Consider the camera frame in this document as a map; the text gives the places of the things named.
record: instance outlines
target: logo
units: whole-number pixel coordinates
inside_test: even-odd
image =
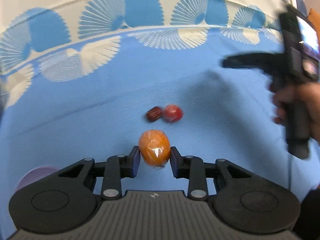
[[[149,196],[155,199],[155,198],[159,197],[159,194],[154,192],[154,193],[150,194]]]

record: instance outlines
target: black handheld controller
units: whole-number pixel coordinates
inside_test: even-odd
[[[260,68],[272,76],[276,90],[293,83],[317,82],[319,79],[319,43],[313,25],[299,11],[288,5],[279,15],[284,53],[249,53],[227,57],[226,68]],[[288,152],[300,159],[309,156],[310,116],[304,103],[286,104],[286,141]]]

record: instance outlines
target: orange fruit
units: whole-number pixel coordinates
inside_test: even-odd
[[[138,146],[145,162],[151,166],[163,166],[170,158],[169,139],[160,130],[145,131],[139,138]]]

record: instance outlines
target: fan pattern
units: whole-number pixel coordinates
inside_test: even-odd
[[[90,0],[80,19],[80,39],[118,29],[164,24],[159,0]]]
[[[246,44],[259,44],[259,33],[273,42],[282,42],[279,20],[266,23],[266,15],[255,5],[239,8],[230,21],[225,0],[179,0],[172,8],[171,27],[136,30],[164,25],[159,0],[89,0],[78,22],[78,38],[87,40],[70,44],[69,28],[57,12],[29,9],[12,20],[0,36],[0,101],[7,107],[14,105],[38,72],[53,82],[71,81],[93,73],[119,52],[121,35],[113,32],[121,29],[132,29],[134,32],[128,32],[127,36],[155,49],[199,47],[206,43],[208,31],[214,26],[220,28],[223,36]],[[47,52],[57,46],[60,48]],[[30,61],[32,53],[46,54]]]

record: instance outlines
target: orange object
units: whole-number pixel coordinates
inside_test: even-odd
[[[320,41],[320,14],[318,14],[315,10],[310,9],[308,20],[316,28],[318,40]]]
[[[164,167],[170,158],[170,142],[160,130],[145,131],[139,138],[138,146],[145,162],[151,166]]]

